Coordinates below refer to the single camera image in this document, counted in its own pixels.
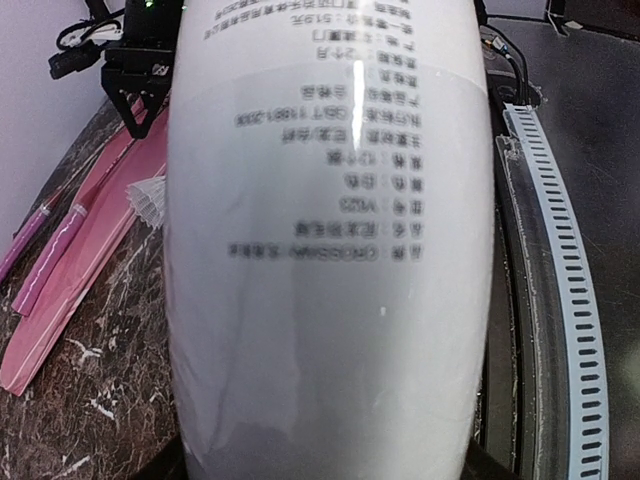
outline purple racket grip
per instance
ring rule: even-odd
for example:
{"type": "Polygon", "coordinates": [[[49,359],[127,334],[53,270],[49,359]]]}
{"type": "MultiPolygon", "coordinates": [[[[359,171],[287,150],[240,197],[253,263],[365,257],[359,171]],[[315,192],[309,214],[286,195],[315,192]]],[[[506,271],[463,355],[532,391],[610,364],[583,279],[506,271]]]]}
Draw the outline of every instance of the purple racket grip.
{"type": "Polygon", "coordinates": [[[87,211],[82,206],[74,205],[62,219],[11,305],[20,315],[29,316],[51,272],[78,233],[86,216],[87,211]]]}
{"type": "Polygon", "coordinates": [[[40,229],[45,222],[50,212],[43,205],[40,206],[27,220],[27,223],[20,229],[16,237],[13,239],[11,248],[2,259],[0,263],[0,282],[2,282],[13,264],[20,257],[20,254],[24,251],[25,247],[29,243],[29,240],[33,238],[36,232],[40,229]]]}

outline white container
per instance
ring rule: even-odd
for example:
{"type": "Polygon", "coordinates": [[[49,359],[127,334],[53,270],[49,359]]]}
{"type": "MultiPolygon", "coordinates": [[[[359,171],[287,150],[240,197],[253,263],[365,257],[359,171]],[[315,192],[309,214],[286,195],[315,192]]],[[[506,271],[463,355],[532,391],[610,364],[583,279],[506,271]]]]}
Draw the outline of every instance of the white container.
{"type": "Polygon", "coordinates": [[[457,479],[493,175],[471,0],[192,0],[166,259],[198,479],[457,479]]]}

